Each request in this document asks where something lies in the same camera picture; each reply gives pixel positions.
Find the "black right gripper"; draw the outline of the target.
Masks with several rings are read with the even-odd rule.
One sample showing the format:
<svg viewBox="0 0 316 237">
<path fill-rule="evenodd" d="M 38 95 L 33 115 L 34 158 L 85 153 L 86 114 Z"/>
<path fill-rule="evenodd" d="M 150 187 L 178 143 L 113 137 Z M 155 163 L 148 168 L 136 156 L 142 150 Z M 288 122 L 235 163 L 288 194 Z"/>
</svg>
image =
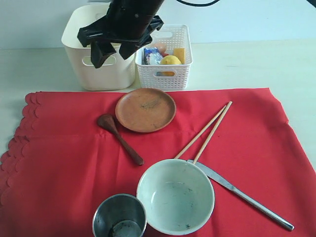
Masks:
<svg viewBox="0 0 316 237">
<path fill-rule="evenodd" d="M 126 60 L 152 42 L 151 33 L 163 21 L 156 15 L 163 0 L 114 0 L 105 16 L 79 29 L 77 38 L 91 46 L 91 63 L 98 69 L 116 53 L 111 43 L 121 43 L 119 54 Z"/>
</svg>

